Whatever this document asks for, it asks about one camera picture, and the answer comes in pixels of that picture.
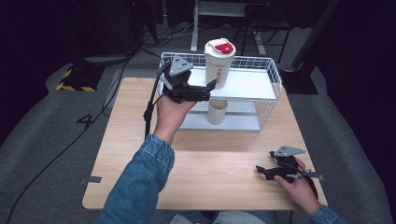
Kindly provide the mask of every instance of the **hand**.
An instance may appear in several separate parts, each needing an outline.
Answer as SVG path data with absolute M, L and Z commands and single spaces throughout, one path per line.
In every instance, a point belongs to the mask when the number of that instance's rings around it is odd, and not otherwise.
M 153 134 L 171 145 L 176 131 L 195 105 L 196 102 L 178 104 L 163 96 L 157 102 L 157 125 Z
M 296 160 L 299 165 L 305 169 L 305 164 L 297 158 Z M 321 207 L 320 202 L 318 201 L 317 197 L 315 197 L 314 192 L 305 178 L 295 179 L 293 183 L 289 183 L 281 176 L 276 175 L 274 176 L 274 180 L 280 187 L 288 192 L 290 198 L 309 216 L 312 216 Z

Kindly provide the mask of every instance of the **red lid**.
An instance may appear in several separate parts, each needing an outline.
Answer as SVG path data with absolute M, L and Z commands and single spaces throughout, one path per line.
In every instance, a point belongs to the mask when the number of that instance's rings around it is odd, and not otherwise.
M 221 53 L 230 53 L 233 51 L 233 45 L 230 43 L 225 43 L 221 45 L 216 45 L 215 49 L 220 50 Z

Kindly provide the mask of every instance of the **white wire rack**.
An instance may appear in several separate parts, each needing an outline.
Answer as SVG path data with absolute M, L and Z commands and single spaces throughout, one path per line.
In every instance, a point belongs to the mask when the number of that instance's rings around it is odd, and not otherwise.
M 205 55 L 164 52 L 160 65 L 178 55 L 194 68 L 190 85 L 205 85 Z M 274 60 L 262 57 L 235 56 L 226 85 L 211 92 L 211 99 L 228 101 L 224 121 L 207 121 L 208 102 L 199 102 L 187 115 L 181 129 L 259 132 L 270 116 L 282 92 L 282 82 Z

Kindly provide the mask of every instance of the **wire basket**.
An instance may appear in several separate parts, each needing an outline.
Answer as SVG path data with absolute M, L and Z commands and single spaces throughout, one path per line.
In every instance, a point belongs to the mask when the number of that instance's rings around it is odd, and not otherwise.
M 172 62 L 174 55 L 178 55 L 193 64 L 194 68 L 191 69 L 191 76 L 194 74 L 201 76 L 205 73 L 204 54 L 164 52 L 160 66 L 167 60 Z M 228 101 L 224 121 L 219 125 L 210 124 L 206 118 L 208 102 L 199 102 L 187 115 L 183 125 L 180 127 L 181 129 L 245 132 L 259 132 L 262 130 L 282 92 L 282 82 L 274 60 L 262 57 L 234 56 L 230 68 L 230 72 L 232 71 L 235 77 L 239 75 L 247 77 L 247 82 L 249 77 L 254 77 L 250 82 L 254 82 L 253 86 L 255 88 L 246 88 L 246 85 L 245 88 L 239 85 L 235 87 L 228 86 L 227 88 L 232 88 L 234 91 L 227 94 L 222 94 L 222 89 L 213 90 L 211 99 Z

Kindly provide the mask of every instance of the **denim jacket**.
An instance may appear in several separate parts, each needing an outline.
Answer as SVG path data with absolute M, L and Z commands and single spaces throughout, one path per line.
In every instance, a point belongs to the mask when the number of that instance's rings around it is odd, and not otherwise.
M 174 162 L 174 150 L 149 134 L 110 191 L 96 223 L 150 223 Z M 346 222 L 330 208 L 321 206 L 311 223 Z

